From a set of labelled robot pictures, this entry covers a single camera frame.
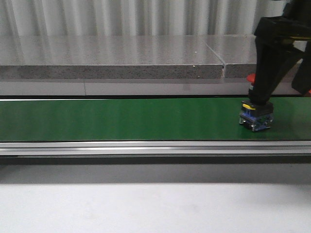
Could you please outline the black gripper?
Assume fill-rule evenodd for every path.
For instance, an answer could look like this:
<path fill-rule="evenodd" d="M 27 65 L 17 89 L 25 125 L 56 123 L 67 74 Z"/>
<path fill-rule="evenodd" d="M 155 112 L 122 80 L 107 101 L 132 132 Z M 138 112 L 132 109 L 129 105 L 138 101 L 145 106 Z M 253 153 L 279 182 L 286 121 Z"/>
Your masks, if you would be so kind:
<path fill-rule="evenodd" d="M 249 90 L 250 101 L 265 105 L 284 76 L 300 59 L 302 63 L 292 81 L 292 88 L 300 94 L 308 94 L 311 90 L 311 43 L 307 43 L 304 53 L 292 44 L 271 44 L 267 41 L 310 41 L 311 2 L 292 0 L 285 5 L 282 15 L 262 17 L 254 35 L 257 64 L 253 88 Z"/>

